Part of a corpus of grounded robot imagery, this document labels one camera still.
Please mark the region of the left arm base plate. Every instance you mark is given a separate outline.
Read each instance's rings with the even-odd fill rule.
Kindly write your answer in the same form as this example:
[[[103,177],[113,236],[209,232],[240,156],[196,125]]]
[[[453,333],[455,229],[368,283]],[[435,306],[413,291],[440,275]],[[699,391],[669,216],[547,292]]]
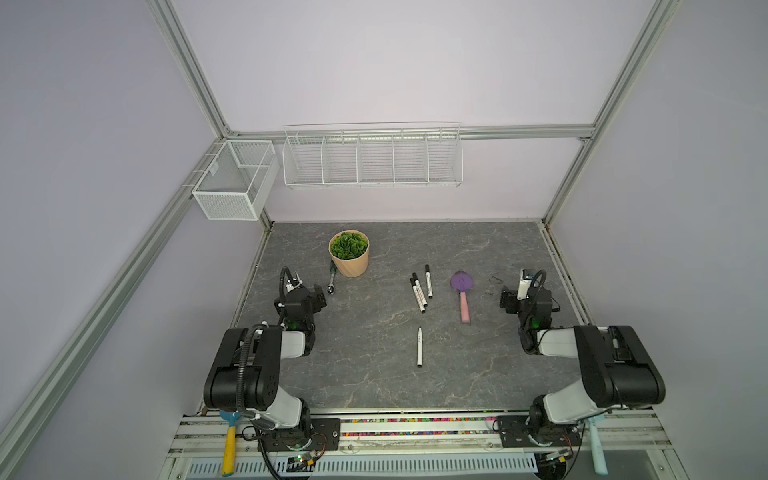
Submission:
[[[336,451],[341,440],[341,420],[312,417],[295,428],[261,432],[258,439],[267,452]]]

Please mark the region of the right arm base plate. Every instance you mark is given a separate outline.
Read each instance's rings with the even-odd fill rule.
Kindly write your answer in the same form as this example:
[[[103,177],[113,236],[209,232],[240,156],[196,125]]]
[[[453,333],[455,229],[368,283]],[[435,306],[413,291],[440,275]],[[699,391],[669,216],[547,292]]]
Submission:
[[[544,425],[535,429],[528,415],[500,415],[492,430],[504,448],[576,448],[582,443],[576,425]]]

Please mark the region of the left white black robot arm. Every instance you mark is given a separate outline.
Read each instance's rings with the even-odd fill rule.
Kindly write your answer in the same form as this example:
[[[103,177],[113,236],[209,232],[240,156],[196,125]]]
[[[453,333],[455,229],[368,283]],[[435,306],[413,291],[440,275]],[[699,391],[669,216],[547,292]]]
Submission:
[[[289,448],[309,444],[314,433],[309,407],[280,386],[281,362],[311,353],[314,315],[326,305],[322,287],[301,285],[275,301],[276,325],[226,330],[204,383],[204,405],[238,413],[264,442]]]

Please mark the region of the potted green plant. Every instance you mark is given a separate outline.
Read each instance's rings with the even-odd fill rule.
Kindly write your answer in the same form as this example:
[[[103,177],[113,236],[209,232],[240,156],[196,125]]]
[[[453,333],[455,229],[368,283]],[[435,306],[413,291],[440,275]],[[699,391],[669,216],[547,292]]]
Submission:
[[[370,241],[362,232],[345,230],[334,235],[328,246],[332,262],[347,278],[362,276],[369,265]]]

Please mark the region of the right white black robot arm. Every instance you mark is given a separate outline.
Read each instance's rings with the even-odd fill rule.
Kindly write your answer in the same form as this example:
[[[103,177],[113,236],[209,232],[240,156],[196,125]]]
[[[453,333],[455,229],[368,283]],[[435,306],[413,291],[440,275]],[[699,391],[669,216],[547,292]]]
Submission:
[[[551,292],[543,287],[527,297],[503,288],[500,307],[518,316],[525,353],[575,359],[579,377],[562,389],[537,396],[520,428],[537,446],[549,446],[581,421],[614,409],[646,408],[666,397],[666,385],[631,326],[576,325],[555,328]]]

